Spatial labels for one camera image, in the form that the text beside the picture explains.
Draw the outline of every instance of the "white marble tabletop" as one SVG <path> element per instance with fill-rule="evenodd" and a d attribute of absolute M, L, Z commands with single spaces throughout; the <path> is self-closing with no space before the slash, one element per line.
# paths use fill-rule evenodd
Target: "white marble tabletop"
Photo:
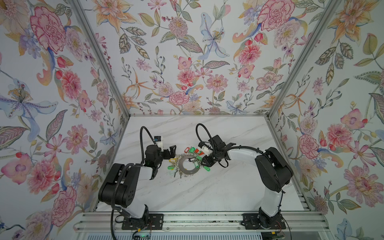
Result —
<path fill-rule="evenodd" d="M 233 142 L 261 150 L 276 147 L 263 117 L 131 117 L 115 162 L 126 164 L 141 161 L 141 126 L 146 126 L 152 136 L 162 136 L 164 148 L 177 145 L 176 154 L 184 153 L 186 147 L 197 147 L 197 123 L 204 124 L 212 137 L 218 134 L 226 144 Z M 208 135 L 202 127 L 199 127 L 199 135 L 203 141 L 208 141 Z M 144 150 L 152 144 L 145 131 L 143 143 Z M 142 180 L 137 184 L 135 198 L 146 204 L 150 211 L 253 211 L 261 205 L 265 186 L 255 166 L 229 161 L 227 168 L 215 164 L 209 172 L 201 168 L 194 175 L 180 179 L 178 173 L 174 177 L 167 168 L 169 165 L 168 160 L 163 160 L 154 180 Z M 281 209 L 303 211 L 292 183 L 285 191 Z M 98 204 L 97 211 L 110 210 L 105 203 Z"/>

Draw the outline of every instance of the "orange starfish-shaped flower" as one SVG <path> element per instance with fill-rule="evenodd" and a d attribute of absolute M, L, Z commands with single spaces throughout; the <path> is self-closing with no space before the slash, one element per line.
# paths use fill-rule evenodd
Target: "orange starfish-shaped flower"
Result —
<path fill-rule="evenodd" d="M 138 95 L 137 95 L 137 97 L 136 97 L 136 99 L 137 99 L 137 98 L 139 97 L 139 95 L 140 95 L 140 87 L 143 87 L 143 88 L 146 88 L 146 89 L 150 89 L 150 90 L 154 90 L 154 89 L 152 89 L 152 88 L 149 88 L 149 87 L 146 87 L 146 86 L 143 85 L 144 83 L 147 83 L 147 82 L 141 82 L 141 83 L 139 83 L 139 79 L 137 78 L 136 70 L 133 69 L 133 71 L 135 72 L 136 83 L 135 83 L 135 84 L 132 84 L 132 85 L 130 85 L 130 86 L 128 86 L 128 87 L 127 87 L 127 90 L 125 91 L 124 94 L 126 94 L 130 88 L 132 88 L 132 89 L 135 89 L 135 88 L 136 88 L 136 92 L 135 92 L 135 94 L 134 94 L 133 96 L 135 96 L 136 93 L 138 92 Z"/>
<path fill-rule="evenodd" d="M 302 93 L 300 93 L 300 95 L 299 96 L 296 96 L 296 95 L 294 95 L 294 94 L 289 94 L 287 97 L 289 97 L 289 96 L 291 96 L 291 100 L 293 101 L 293 102 L 291 102 L 291 103 L 288 103 L 288 105 L 289 104 L 292 104 L 291 106 L 289 106 L 289 107 L 287 107 L 287 108 L 291 108 L 291 107 L 293 107 L 296 103 L 297 103 L 297 105 L 299 106 L 299 112 L 300 112 L 300 114 L 302 115 L 302 113 L 301 113 L 301 109 L 300 109 L 300 102 L 302 102 L 302 103 L 304 103 L 305 104 L 305 102 L 303 101 L 303 100 L 301 100 L 301 96 L 305 93 L 305 90 L 307 90 L 307 88 L 308 88 L 308 86 L 309 86 L 309 84 L 307 85 L 307 87 L 304 89 L 304 91 L 302 92 Z"/>

